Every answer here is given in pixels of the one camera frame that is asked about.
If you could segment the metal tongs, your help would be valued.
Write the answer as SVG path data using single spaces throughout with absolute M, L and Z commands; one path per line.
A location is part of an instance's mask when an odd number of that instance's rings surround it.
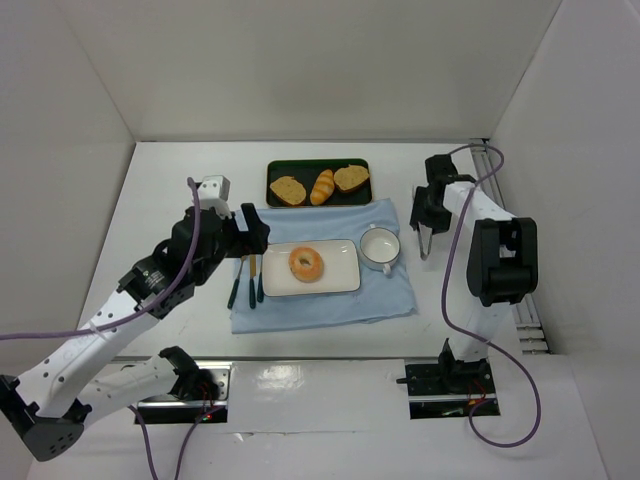
M 417 236 L 419 241 L 420 258 L 422 261 L 427 261 L 432 249 L 433 231 L 430 227 L 426 227 L 419 223 L 417 227 Z

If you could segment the pink glazed donut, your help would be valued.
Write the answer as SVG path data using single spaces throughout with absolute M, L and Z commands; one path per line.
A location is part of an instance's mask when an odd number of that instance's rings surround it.
M 310 247 L 296 247 L 289 254 L 288 265 L 294 277 L 304 283 L 318 281 L 324 273 L 321 255 Z

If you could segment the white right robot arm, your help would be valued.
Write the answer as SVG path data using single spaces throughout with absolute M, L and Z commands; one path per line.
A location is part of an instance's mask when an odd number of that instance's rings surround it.
M 416 232 L 429 232 L 421 257 L 430 253 L 433 236 L 451 228 L 458 237 L 470 236 L 465 282 L 473 302 L 439 355 L 443 370 L 468 372 L 486 361 L 487 343 L 511 307 L 538 285 L 537 225 L 490 199 L 474 177 L 458 172 L 449 154 L 427 158 L 425 170 L 427 185 L 415 189 L 410 219 Z

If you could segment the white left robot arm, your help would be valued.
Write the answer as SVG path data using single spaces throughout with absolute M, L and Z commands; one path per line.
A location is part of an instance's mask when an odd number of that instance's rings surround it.
M 33 457 L 63 454 L 97 420 L 154 394 L 187 396 L 201 380 L 195 361 L 168 347 L 115 377 L 101 369 L 139 335 L 188 301 L 226 259 L 263 256 L 267 302 L 236 305 L 236 334 L 301 331 L 374 323 L 415 312 L 405 272 L 390 279 L 370 273 L 354 255 L 325 253 L 313 283 L 290 272 L 281 248 L 349 242 L 373 227 L 397 232 L 393 203 L 232 212 L 219 182 L 192 183 L 194 203 L 169 239 L 133 266 L 103 307 L 81 329 L 62 333 L 60 347 L 31 370 L 1 380 L 1 409 Z

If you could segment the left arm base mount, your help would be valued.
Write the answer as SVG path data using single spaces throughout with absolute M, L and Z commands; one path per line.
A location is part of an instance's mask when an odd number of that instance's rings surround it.
M 167 394 L 148 397 L 136 408 L 150 425 L 222 424 L 228 419 L 231 364 L 198 361 L 198 373 Z

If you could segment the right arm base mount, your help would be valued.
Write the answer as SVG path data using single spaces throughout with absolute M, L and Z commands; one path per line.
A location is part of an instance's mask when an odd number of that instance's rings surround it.
M 395 382 L 406 388 L 412 420 L 464 418 L 473 408 L 478 417 L 500 415 L 487 362 L 448 371 L 436 363 L 409 363 Z

